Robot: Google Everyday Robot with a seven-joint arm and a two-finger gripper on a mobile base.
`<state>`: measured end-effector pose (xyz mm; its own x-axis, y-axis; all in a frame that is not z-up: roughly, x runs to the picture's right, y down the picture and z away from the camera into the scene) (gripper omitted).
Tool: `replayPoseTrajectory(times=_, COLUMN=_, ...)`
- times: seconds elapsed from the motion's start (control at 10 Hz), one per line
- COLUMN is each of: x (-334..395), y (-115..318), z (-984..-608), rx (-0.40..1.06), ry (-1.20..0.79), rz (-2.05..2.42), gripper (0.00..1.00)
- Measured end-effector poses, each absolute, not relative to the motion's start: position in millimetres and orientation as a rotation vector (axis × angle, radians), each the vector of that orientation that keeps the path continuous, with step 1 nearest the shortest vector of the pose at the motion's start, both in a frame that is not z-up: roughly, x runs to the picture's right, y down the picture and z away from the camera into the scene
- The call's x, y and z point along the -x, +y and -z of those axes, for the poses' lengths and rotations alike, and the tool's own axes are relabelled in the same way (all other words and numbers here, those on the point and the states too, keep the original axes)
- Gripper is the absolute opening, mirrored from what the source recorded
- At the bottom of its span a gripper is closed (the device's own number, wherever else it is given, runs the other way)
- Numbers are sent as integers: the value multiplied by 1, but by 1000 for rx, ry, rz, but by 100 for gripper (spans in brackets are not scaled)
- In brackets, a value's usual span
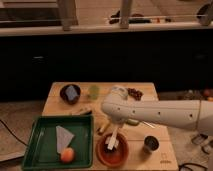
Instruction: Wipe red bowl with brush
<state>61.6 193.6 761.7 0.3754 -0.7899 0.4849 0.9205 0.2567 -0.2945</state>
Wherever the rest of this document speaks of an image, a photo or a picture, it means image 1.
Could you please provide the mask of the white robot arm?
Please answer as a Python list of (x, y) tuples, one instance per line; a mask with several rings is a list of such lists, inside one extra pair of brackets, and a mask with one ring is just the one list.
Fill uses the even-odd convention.
[(110, 93), (101, 109), (114, 121), (133, 119), (213, 136), (213, 102), (210, 101), (129, 101), (118, 93)]

